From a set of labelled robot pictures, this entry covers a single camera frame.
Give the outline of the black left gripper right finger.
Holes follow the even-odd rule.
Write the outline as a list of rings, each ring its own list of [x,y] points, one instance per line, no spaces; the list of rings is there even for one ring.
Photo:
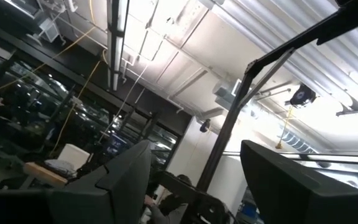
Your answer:
[[[357,188],[249,140],[240,157],[265,224],[358,224]]]

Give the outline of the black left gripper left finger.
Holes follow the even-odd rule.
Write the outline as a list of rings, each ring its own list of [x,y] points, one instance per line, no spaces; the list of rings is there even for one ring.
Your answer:
[[[0,190],[0,224],[138,224],[150,166],[143,140],[63,188]]]

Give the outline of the blue bin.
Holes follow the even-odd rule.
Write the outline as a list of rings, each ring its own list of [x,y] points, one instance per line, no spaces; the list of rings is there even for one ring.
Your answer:
[[[242,200],[236,213],[236,218],[240,224],[261,224],[258,209],[254,203]]]

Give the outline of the person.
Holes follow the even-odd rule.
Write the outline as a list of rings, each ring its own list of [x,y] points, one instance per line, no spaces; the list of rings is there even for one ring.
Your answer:
[[[180,196],[175,194],[166,196],[159,205],[146,195],[144,204],[151,212],[147,224],[180,224],[188,206]]]

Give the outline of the white box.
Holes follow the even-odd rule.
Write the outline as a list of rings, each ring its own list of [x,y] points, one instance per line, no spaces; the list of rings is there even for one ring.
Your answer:
[[[73,144],[65,144],[60,155],[58,156],[58,160],[66,161],[72,164],[75,170],[78,170],[87,163],[89,157],[90,153],[82,150],[81,148]]]

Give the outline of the white cloth bundle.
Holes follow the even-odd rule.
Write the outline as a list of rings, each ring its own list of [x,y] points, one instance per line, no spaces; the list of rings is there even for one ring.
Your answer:
[[[73,175],[76,173],[74,165],[67,161],[58,160],[58,159],[49,159],[44,162],[47,166],[54,168],[60,172],[63,172],[64,174]]]

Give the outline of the wooden board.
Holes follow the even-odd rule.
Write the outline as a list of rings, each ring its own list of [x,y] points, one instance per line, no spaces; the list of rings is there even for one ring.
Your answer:
[[[27,162],[23,166],[23,172],[27,178],[21,188],[28,188],[34,180],[39,180],[55,188],[64,187],[68,181],[62,176],[50,171],[34,162]]]

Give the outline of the long ceiling light fixture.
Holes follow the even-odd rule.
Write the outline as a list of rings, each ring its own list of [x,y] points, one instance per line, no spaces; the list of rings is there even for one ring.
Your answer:
[[[130,0],[106,0],[108,22],[108,90],[116,91]]]

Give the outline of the black metal rig frame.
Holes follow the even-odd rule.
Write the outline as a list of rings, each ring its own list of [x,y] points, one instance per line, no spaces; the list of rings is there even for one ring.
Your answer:
[[[262,49],[265,47],[269,49],[266,50],[264,56],[250,62],[244,72],[237,95],[234,97],[213,150],[197,183],[197,188],[201,190],[209,188],[241,109],[248,104],[260,87],[266,84],[274,73],[288,62],[287,59],[294,56],[298,49],[314,40],[317,45],[322,45],[358,28],[358,0],[346,0],[339,5],[337,11],[313,24],[300,34],[292,35],[289,40],[280,42],[278,45],[271,45],[269,39],[273,35],[265,35],[266,28],[264,26],[260,26],[257,30],[247,28],[247,25],[242,22],[245,18],[245,12],[241,12],[239,17],[231,14],[228,6],[229,0],[221,0],[222,3],[216,3],[215,0],[208,1],[212,9],[222,11],[224,19],[233,20],[230,25],[244,28],[245,32],[250,34],[249,38],[254,43]]]

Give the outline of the grey ceiling duct box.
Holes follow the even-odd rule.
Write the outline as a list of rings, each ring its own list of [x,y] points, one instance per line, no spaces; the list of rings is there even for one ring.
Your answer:
[[[215,102],[226,110],[230,110],[241,82],[240,79],[237,79],[235,82],[217,83],[213,88],[213,94],[216,96]]]

